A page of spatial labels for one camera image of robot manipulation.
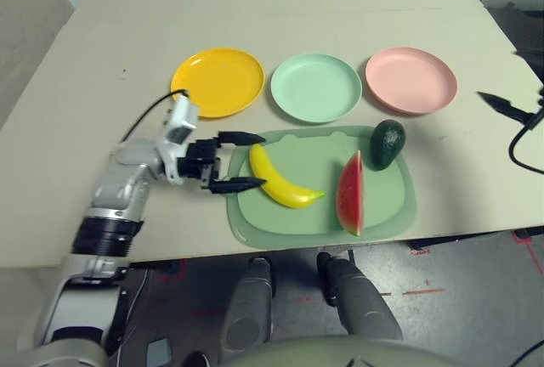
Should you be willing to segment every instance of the wire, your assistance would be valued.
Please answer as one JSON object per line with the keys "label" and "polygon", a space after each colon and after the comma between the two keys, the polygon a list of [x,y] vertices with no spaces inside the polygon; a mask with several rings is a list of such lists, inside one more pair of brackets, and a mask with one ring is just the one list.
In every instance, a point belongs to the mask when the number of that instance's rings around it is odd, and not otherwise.
{"label": "wire", "polygon": [[144,118],[147,116],[147,114],[149,114],[157,105],[159,105],[162,101],[164,101],[165,99],[170,98],[171,96],[173,96],[176,93],[187,96],[186,95],[187,92],[184,89],[177,89],[175,91],[172,91],[171,93],[167,93],[166,95],[161,96],[157,101],[155,101],[153,104],[151,104],[147,108],[147,110],[144,111],[144,113],[142,115],[139,116],[139,118],[136,120],[136,122],[133,123],[133,125],[127,130],[125,135],[121,138],[121,142],[124,142],[124,141],[126,141],[128,139],[128,137],[134,132],[134,129],[136,129],[136,127],[138,127],[138,125],[144,120]]}
{"label": "wire", "polygon": [[[128,322],[130,321],[130,317],[133,314],[133,310],[134,310],[134,308],[136,306],[136,302],[138,301],[140,295],[142,294],[142,290],[144,289],[145,283],[149,279],[149,275],[150,275],[150,270],[146,269],[145,273],[144,273],[144,277],[142,278],[142,281],[139,283],[138,290],[136,291],[136,294],[134,295],[134,298],[130,302],[130,306],[128,307],[127,322],[126,322],[127,325],[128,325]],[[128,339],[130,339],[130,336],[134,333],[134,330],[136,329],[136,325],[138,324],[138,322],[139,322],[139,320],[136,320],[136,322],[133,323],[132,329],[129,331],[129,333],[127,335],[124,336],[122,343],[119,345],[119,348],[117,349],[117,352],[116,352],[116,367],[119,367],[121,365],[122,347],[126,342],[128,342]]]}
{"label": "wire", "polygon": [[150,274],[150,270],[146,269],[144,273],[144,278],[142,278],[142,281],[139,283],[138,290],[136,291],[136,295],[134,295],[133,301],[130,303],[130,306],[128,307],[128,313],[127,313],[127,323],[130,320],[130,316],[133,314],[134,306],[136,305],[136,301],[138,301],[139,296],[142,294],[142,290],[144,289],[145,282],[147,282],[148,276]]}
{"label": "wire", "polygon": [[538,343],[536,343],[534,346],[528,348],[525,353],[523,353],[521,356],[519,356],[516,361],[514,361],[512,364],[510,364],[510,367],[516,367],[519,363],[521,363],[529,354],[533,353],[538,347],[541,347],[544,344],[544,340],[540,340]]}
{"label": "wire", "polygon": [[513,153],[514,148],[516,147],[516,144],[519,142],[519,140],[529,131],[529,127],[526,125],[521,128],[521,131],[518,132],[516,136],[513,137],[512,142],[510,143],[510,146],[508,147],[508,155],[510,156],[510,159],[518,165],[521,166],[523,169],[531,170],[535,173],[544,174],[544,170],[537,169],[536,167],[526,165],[525,163],[519,161],[516,156]]}

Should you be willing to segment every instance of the watermelon slice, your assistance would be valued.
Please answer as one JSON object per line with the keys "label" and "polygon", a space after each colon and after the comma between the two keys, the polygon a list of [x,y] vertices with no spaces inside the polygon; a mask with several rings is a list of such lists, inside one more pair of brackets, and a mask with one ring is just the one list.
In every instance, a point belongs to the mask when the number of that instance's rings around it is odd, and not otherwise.
{"label": "watermelon slice", "polygon": [[337,216],[347,232],[360,235],[363,229],[363,161],[360,150],[349,159],[338,180]]}

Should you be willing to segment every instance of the beige tabletop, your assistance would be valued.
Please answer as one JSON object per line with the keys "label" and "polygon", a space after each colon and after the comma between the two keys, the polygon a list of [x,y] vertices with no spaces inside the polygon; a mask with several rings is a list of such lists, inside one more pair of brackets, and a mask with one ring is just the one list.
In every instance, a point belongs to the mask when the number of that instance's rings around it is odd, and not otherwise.
{"label": "beige tabletop", "polygon": [[[269,79],[294,54],[331,54],[361,71],[377,50],[395,45],[436,54],[459,82],[447,108],[395,118],[407,133],[403,156],[417,199],[416,221],[398,238],[544,223],[544,177],[507,157],[521,126],[476,94],[536,110],[540,83],[478,0],[84,0],[0,131],[0,266],[60,261],[108,153],[193,53],[244,49]],[[135,134],[154,138],[165,108]],[[357,108],[331,125],[376,125],[388,117],[365,89]],[[241,113],[201,121],[193,138],[298,126],[265,89]],[[229,152],[222,151],[224,172]],[[542,128],[517,153],[542,167]],[[193,182],[157,185],[145,220],[131,250],[135,261],[253,251],[232,235],[224,198]]]}

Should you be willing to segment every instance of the banana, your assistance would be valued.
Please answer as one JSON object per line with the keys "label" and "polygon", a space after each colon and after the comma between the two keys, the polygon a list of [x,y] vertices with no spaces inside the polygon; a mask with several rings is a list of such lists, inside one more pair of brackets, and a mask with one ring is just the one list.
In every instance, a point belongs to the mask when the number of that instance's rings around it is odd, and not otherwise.
{"label": "banana", "polygon": [[285,180],[260,144],[254,144],[249,149],[249,164],[257,178],[266,180],[261,186],[264,192],[283,206],[304,208],[325,195],[324,191],[305,189]]}

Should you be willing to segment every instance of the green cutting board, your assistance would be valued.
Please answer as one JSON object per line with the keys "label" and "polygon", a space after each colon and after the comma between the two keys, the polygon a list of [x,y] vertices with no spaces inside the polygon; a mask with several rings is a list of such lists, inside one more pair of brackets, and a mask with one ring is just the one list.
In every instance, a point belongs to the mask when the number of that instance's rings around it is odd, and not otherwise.
{"label": "green cutting board", "polygon": [[[318,127],[260,133],[278,172],[290,182],[325,191],[309,207],[292,209],[270,199],[261,189],[227,196],[227,213],[235,237],[248,246],[281,249],[354,244],[402,234],[416,217],[410,173],[399,155],[385,170],[370,159],[372,127]],[[346,233],[337,220],[335,194],[349,158],[363,156],[364,228],[361,236]],[[229,177],[252,176],[249,148],[236,148]]]}

